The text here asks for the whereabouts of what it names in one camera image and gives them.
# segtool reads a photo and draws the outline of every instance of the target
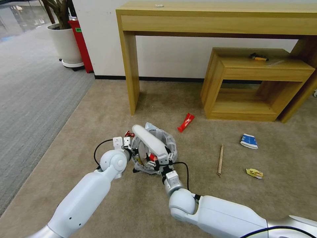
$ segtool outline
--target white wall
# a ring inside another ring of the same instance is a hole
[[[115,9],[127,1],[73,0],[95,75],[125,75]],[[296,42],[297,40],[276,39],[137,36],[139,75],[204,78],[212,47],[284,48],[291,51]]]

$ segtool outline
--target potted plant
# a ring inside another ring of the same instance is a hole
[[[73,30],[69,21],[68,8],[73,9],[72,0],[42,0],[47,11],[52,8],[59,23],[48,26],[53,43],[59,58],[65,67],[77,68],[83,66]]]

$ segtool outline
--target wooden side table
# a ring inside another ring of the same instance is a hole
[[[252,53],[269,61],[251,59]],[[213,48],[200,95],[206,116],[275,121],[314,70],[283,49]],[[224,79],[262,83],[258,89],[225,89]]]

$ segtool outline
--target floor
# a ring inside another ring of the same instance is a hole
[[[46,26],[0,43],[0,215],[94,82],[63,67]]]
[[[292,214],[317,220],[316,98],[310,97],[286,124],[216,121],[205,118],[201,87],[201,83],[140,82],[136,114],[130,116],[125,81],[95,80],[0,218],[0,237],[24,237],[43,227],[67,193],[95,169],[95,147],[147,121],[176,139],[178,161],[189,166],[192,192],[249,206],[267,219]],[[188,112],[196,117],[179,133],[177,127]],[[243,133],[255,135],[258,150],[240,145]],[[111,143],[101,146],[97,158],[111,148]],[[91,219],[72,237],[211,237],[171,217],[160,176],[133,174],[132,168],[128,163],[124,176],[112,182]],[[185,168],[175,168],[185,181]],[[264,178],[247,175],[246,168],[262,171]]]
[[[0,5],[0,43],[47,23],[50,23],[49,17],[38,0],[2,4]]]

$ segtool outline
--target white plant pot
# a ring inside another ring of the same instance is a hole
[[[76,39],[72,29],[58,30],[59,24],[53,24],[47,27],[50,32],[53,43],[56,47],[58,56],[66,67],[83,66],[83,60],[80,55]]]

